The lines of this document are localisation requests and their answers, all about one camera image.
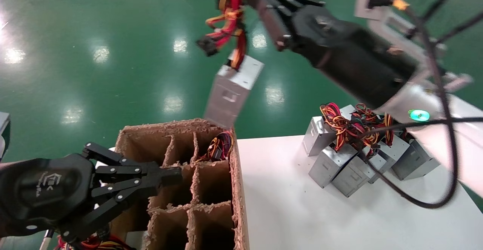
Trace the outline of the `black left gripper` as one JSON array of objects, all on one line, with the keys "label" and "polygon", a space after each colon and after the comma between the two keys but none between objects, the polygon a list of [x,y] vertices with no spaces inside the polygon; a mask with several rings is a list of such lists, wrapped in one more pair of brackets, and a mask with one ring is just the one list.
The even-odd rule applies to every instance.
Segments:
[{"label": "black left gripper", "polygon": [[57,227],[69,244],[79,244],[129,209],[138,199],[156,196],[163,186],[182,182],[180,167],[162,168],[157,162],[137,162],[87,143],[84,157],[71,154],[57,159],[36,158],[1,164],[1,237],[28,236],[62,224],[87,200],[94,159],[104,165],[95,174],[134,178],[132,187],[119,190],[97,209]]}]

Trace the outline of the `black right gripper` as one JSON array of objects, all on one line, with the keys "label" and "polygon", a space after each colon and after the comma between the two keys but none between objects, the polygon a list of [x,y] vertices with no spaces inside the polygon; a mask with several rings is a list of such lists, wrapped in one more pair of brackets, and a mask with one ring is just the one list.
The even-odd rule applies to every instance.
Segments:
[{"label": "black right gripper", "polygon": [[373,109],[393,97],[417,69],[406,54],[390,54],[389,43],[367,28],[335,18],[322,0],[243,0],[243,4],[258,11],[277,51],[285,50],[291,39],[282,15],[296,11],[291,19],[293,51]]}]

